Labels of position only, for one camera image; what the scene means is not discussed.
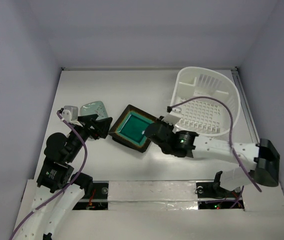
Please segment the light green speckled plate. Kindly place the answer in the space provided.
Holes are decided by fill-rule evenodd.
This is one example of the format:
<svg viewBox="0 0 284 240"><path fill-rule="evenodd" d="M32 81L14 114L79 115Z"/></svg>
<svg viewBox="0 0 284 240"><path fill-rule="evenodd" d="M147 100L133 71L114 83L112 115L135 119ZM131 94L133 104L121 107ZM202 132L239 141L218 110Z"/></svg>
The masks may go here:
<svg viewBox="0 0 284 240"><path fill-rule="evenodd" d="M102 101L94 101L80 108L81 116L97 115L97 120L108 118L108 114Z"/></svg>

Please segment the dark teal square plate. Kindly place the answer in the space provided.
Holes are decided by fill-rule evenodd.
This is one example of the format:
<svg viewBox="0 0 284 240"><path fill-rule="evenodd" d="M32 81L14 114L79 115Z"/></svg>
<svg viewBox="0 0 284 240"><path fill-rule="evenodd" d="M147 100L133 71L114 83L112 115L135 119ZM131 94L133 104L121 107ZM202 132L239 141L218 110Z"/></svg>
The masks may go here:
<svg viewBox="0 0 284 240"><path fill-rule="evenodd" d="M144 132L155 120L155 116L129 104L108 134L117 143L144 153L151 142Z"/></svg>

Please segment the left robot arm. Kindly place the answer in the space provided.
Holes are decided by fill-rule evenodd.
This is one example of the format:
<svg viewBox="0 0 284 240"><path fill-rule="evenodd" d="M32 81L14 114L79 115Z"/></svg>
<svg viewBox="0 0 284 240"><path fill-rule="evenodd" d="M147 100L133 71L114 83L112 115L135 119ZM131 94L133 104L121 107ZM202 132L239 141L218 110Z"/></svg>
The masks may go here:
<svg viewBox="0 0 284 240"><path fill-rule="evenodd" d="M71 106L65 106L56 113L71 131L68 135L56 132L48 137L30 212L15 227L12 240L55 239L77 202L95 193L93 178L82 173L88 157L85 142L88 138L106 138L112 118L98 119L97 114L78 116L72 111ZM75 172L71 162L80 150L84 150L84 160Z"/></svg>

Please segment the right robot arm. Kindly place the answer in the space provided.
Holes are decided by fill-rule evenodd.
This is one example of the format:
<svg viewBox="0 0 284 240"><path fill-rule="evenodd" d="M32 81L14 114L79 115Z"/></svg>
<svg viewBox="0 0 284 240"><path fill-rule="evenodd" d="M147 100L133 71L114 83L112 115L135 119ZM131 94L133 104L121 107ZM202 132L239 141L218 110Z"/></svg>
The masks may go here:
<svg viewBox="0 0 284 240"><path fill-rule="evenodd" d="M174 132L173 127L163 121L149 125L145 136L167 155L238 164L233 170L216 173L212 191L217 196L249 184L257 189L279 185L280 154L268 139L262 138L259 143L233 143L192 131Z"/></svg>

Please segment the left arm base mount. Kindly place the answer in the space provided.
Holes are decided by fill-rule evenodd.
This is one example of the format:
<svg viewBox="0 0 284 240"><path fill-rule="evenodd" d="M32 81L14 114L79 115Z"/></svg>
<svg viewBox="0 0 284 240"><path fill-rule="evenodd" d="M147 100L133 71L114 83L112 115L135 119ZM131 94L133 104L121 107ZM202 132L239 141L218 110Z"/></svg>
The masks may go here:
<svg viewBox="0 0 284 240"><path fill-rule="evenodd" d="M80 199L73 210L108 210L108 188L108 181L94 181L91 195Z"/></svg>

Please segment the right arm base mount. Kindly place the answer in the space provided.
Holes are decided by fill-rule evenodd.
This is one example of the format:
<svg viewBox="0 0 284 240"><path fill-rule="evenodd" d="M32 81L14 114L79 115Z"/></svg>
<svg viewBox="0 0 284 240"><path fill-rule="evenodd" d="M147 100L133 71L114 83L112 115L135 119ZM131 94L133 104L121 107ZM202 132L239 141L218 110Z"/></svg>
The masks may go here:
<svg viewBox="0 0 284 240"><path fill-rule="evenodd" d="M200 181L196 183L194 193L198 197L199 210L244 210L243 187L233 191L221 188L217 182Z"/></svg>

